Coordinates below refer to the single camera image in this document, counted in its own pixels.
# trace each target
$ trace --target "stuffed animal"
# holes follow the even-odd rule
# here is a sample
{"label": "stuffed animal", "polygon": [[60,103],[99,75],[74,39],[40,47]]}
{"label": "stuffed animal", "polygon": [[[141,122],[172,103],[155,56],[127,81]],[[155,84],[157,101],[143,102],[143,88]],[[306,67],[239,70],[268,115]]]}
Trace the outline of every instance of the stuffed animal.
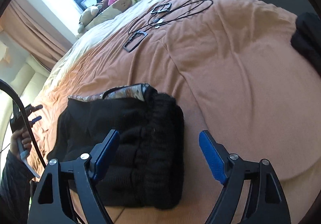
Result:
{"label": "stuffed animal", "polygon": [[99,5],[101,5],[102,6],[102,8],[99,10],[99,12],[101,13],[101,12],[103,12],[109,5],[108,5],[108,1],[109,0],[102,0],[102,1],[100,1],[99,3],[97,3],[95,6],[99,6]]}
{"label": "stuffed animal", "polygon": [[85,27],[96,17],[102,5],[88,7],[80,17],[78,25],[78,33],[83,33]]}

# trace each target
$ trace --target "curtain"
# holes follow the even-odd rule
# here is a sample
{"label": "curtain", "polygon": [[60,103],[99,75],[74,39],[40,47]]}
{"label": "curtain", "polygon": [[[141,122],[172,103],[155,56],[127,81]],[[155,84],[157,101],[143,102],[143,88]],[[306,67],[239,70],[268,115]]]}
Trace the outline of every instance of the curtain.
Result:
{"label": "curtain", "polygon": [[[24,2],[24,8],[21,7],[21,2]],[[41,20],[42,26],[26,12],[32,13],[38,21]],[[12,0],[0,18],[0,26],[50,70],[72,46],[26,0]]]}

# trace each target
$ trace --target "person's arm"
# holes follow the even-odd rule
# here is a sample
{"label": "person's arm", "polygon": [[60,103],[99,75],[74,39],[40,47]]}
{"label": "person's arm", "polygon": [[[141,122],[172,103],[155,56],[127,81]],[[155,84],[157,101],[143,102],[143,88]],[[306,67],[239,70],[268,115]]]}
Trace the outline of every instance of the person's arm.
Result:
{"label": "person's arm", "polygon": [[25,129],[15,131],[11,137],[10,150],[2,173],[0,196],[18,223],[26,224],[29,212],[30,180],[34,177],[20,159],[17,138],[25,149],[31,150],[31,138]]}

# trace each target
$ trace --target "bed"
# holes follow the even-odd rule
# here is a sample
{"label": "bed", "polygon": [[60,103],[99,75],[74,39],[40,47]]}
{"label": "bed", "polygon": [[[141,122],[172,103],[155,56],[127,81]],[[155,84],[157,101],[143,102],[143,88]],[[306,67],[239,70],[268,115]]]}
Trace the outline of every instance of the bed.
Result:
{"label": "bed", "polygon": [[85,32],[78,34],[76,37],[81,38],[86,31],[93,27],[107,21],[112,20],[119,14],[125,12],[133,5],[137,4],[141,0],[117,0],[115,3],[110,5],[107,9],[96,16],[86,27]]}
{"label": "bed", "polygon": [[[133,52],[122,48],[131,25],[145,24],[143,15],[154,6],[186,1],[142,0],[75,43],[34,102],[44,106],[32,115],[42,116],[33,128],[41,153],[46,159],[55,144],[68,95],[147,82],[174,96],[184,113],[183,196],[169,211],[108,207],[115,223],[205,223],[221,185],[198,145],[204,129],[245,160],[269,159],[292,223],[299,223],[321,190],[321,81],[291,47],[296,15],[257,0],[213,0],[207,11],[150,30]],[[34,149],[28,162],[42,174]],[[246,196],[233,223],[242,216]],[[84,217],[77,194],[72,197]]]}

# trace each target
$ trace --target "black sleeve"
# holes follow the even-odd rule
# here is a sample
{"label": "black sleeve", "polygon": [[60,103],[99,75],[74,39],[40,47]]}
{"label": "black sleeve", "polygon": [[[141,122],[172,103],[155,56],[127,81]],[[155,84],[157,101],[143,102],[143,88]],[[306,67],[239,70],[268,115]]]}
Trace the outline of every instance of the black sleeve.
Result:
{"label": "black sleeve", "polygon": [[26,224],[33,174],[10,151],[2,173],[0,196],[18,223]]}

